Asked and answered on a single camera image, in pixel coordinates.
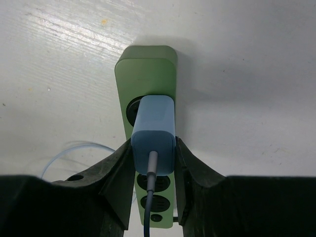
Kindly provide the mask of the green power strip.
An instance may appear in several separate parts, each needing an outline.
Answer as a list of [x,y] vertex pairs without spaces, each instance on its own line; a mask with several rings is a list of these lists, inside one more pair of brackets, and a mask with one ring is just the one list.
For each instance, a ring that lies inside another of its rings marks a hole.
[[[178,57],[166,45],[129,46],[115,65],[115,77],[126,138],[131,140],[140,100],[147,95],[166,95],[175,105]],[[156,176],[151,206],[150,226],[169,229],[173,226],[174,171]],[[147,174],[136,171],[135,190],[140,216],[147,200]]]

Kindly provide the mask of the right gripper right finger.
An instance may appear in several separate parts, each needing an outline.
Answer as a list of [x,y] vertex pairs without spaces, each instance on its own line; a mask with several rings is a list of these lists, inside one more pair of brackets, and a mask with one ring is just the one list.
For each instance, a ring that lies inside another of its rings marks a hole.
[[313,237],[314,177],[223,176],[176,139],[178,223],[186,237]]

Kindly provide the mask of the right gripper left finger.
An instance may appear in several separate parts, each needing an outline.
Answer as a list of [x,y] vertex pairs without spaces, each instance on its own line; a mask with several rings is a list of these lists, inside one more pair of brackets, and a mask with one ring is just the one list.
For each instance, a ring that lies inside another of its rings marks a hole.
[[128,229],[135,168],[131,143],[65,181],[0,178],[3,237],[121,237]]

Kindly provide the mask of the blue USB charger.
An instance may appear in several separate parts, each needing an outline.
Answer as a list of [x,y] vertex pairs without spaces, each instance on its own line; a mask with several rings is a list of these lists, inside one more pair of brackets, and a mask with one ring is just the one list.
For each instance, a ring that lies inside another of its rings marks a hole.
[[166,176],[174,171],[175,106],[171,97],[147,95],[140,100],[131,145],[138,173],[147,174],[152,151],[158,154],[158,176]]

